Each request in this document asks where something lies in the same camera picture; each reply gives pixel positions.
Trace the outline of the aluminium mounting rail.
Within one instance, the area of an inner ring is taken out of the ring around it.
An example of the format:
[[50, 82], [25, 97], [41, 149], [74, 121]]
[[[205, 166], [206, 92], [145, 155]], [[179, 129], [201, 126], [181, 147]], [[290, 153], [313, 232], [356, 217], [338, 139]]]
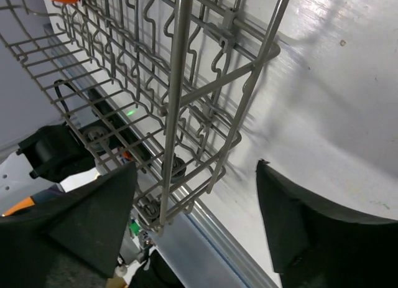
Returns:
[[[136, 192], [139, 198], [159, 210], [155, 193], [149, 187], [160, 179], [161, 145], [158, 134], [162, 132], [162, 127], [140, 106], [131, 105], [132, 116], [127, 116], [123, 110], [118, 109], [112, 95], [105, 91], [111, 85], [111, 80], [106, 78], [104, 71], [92, 66], [83, 52], [68, 48], [50, 25], [45, 25], [44, 31], [48, 35], [47, 42], [61, 78], [81, 95], [84, 106], [92, 106], [93, 102], [86, 98], [83, 91], [95, 87], [150, 152], [151, 159], [144, 161], [134, 152], [133, 145], [120, 139], [124, 147], [132, 152], [132, 158], [137, 164], [139, 187]], [[98, 155], [79, 131], [78, 119], [71, 118], [71, 121], [83, 142], [89, 145], [96, 156], [97, 168], [101, 174], [125, 163], [124, 157], [119, 154], [121, 149], [116, 151], [104, 146], [105, 155]], [[175, 216], [162, 235], [145, 226], [141, 227], [141, 233], [143, 239], [154, 242], [165, 262], [187, 287], [275, 286], [269, 275], [203, 203], [194, 204], [190, 213]]]

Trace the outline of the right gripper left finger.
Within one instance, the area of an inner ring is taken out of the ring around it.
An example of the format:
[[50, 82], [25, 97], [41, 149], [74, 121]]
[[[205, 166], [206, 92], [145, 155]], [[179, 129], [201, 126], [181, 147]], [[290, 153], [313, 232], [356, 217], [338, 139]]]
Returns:
[[1, 287], [104, 287], [114, 274], [137, 185], [130, 162], [1, 218]]

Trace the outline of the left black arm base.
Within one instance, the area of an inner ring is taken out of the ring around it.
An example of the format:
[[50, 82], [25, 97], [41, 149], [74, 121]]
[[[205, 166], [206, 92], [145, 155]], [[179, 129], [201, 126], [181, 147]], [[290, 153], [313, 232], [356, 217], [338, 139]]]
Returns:
[[104, 146], [119, 151], [124, 147], [120, 139], [124, 139], [127, 144], [133, 145], [132, 149], [142, 160], [151, 159], [150, 152], [139, 141], [137, 134], [95, 87], [83, 91], [86, 98], [93, 102], [92, 106], [84, 106], [84, 99], [69, 82], [58, 79], [53, 84], [57, 104], [63, 108], [68, 118], [78, 119], [79, 131], [98, 155], [105, 155]]

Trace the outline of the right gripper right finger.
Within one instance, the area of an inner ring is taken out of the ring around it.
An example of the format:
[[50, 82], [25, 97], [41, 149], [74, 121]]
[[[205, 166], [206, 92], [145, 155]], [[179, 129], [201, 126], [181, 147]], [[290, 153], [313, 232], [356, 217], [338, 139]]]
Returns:
[[397, 221], [348, 208], [259, 160], [256, 187], [283, 287], [396, 287]]

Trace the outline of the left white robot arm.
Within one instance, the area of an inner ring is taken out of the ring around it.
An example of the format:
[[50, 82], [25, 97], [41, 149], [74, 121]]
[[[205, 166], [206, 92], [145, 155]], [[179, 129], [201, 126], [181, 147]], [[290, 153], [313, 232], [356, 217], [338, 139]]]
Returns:
[[1, 163], [1, 214], [69, 176], [89, 171], [95, 160], [70, 127], [44, 126], [18, 143]]

